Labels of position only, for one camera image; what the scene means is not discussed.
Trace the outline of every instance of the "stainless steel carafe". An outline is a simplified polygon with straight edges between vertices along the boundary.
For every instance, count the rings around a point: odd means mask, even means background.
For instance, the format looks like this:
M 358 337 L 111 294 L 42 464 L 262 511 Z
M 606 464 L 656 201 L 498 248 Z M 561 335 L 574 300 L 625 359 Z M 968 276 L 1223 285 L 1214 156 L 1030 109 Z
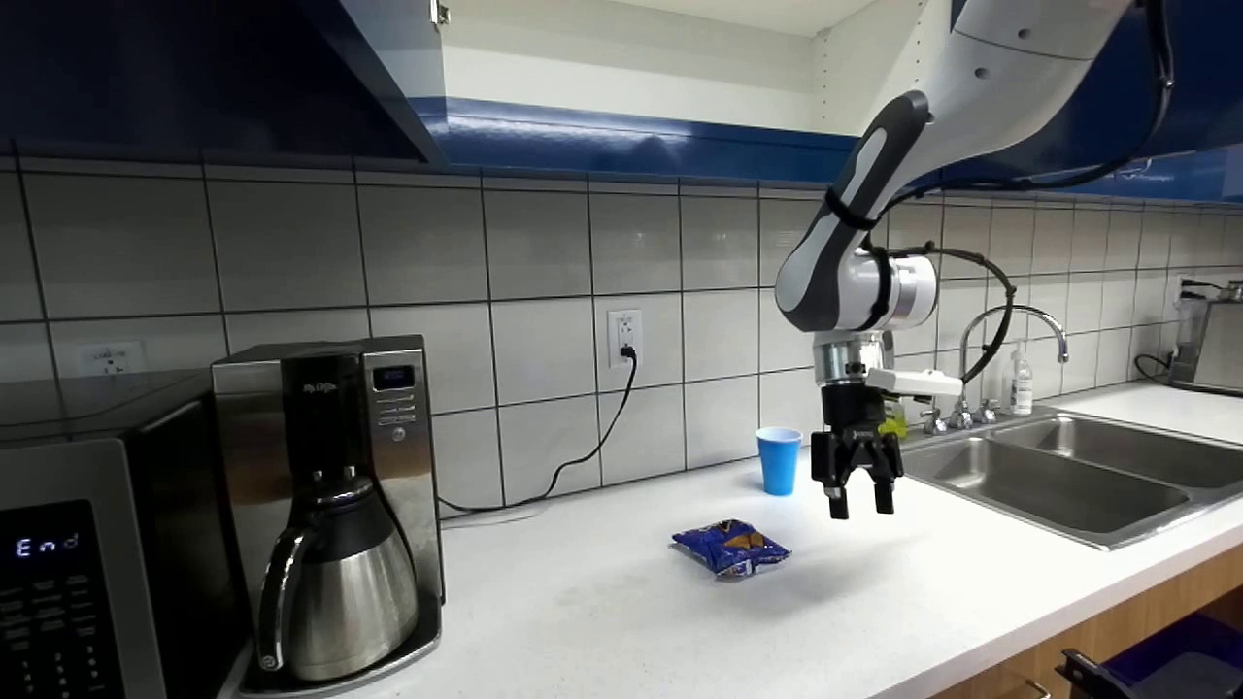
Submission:
M 358 676 L 419 623 L 417 557 L 368 474 L 350 357 L 285 364 L 296 496 L 274 551 L 256 663 L 302 683 Z

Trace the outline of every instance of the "white countertop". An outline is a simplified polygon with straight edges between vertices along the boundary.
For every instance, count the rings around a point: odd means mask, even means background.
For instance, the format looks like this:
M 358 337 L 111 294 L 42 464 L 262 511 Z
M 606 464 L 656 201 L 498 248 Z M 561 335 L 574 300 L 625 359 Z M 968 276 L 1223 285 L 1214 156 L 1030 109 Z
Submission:
M 1070 405 L 1243 443 L 1243 399 L 1124 389 Z M 438 648 L 350 693 L 928 693 L 1243 544 L 1243 496 L 1104 551 L 909 478 L 899 517 L 880 517 L 872 478 L 850 483 L 850 521 L 827 521 L 807 478 L 767 496 L 748 463 L 446 524 Z M 727 517 L 793 557 L 714 583 L 669 548 Z

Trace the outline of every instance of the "electrical outlet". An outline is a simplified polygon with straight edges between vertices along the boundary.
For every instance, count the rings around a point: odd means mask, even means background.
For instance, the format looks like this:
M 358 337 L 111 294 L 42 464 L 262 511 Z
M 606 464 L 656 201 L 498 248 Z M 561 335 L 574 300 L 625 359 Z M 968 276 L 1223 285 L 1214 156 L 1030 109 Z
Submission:
M 647 349 L 647 310 L 610 310 L 610 367 L 628 367 L 623 346 Z
M 149 346 L 144 341 L 111 341 L 111 346 L 85 346 L 78 353 L 83 375 L 123 375 L 149 367 Z

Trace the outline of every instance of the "stainless steel sink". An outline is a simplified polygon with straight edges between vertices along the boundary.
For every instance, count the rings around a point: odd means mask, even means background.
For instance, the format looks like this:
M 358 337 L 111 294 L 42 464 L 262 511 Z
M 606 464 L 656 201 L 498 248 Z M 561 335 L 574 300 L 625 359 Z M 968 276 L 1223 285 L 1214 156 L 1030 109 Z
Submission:
M 1243 452 L 1214 443 L 1132 432 L 1097 420 L 1054 420 L 994 432 L 994 443 L 1057 451 L 1066 458 L 1100 463 L 1124 474 L 1153 478 L 1190 487 L 1192 500 L 1216 500 L 1243 487 Z
M 907 446 L 907 474 L 1108 548 L 1180 517 L 1190 504 L 1176 483 L 1041 446 L 1013 446 L 999 434 L 948 434 Z

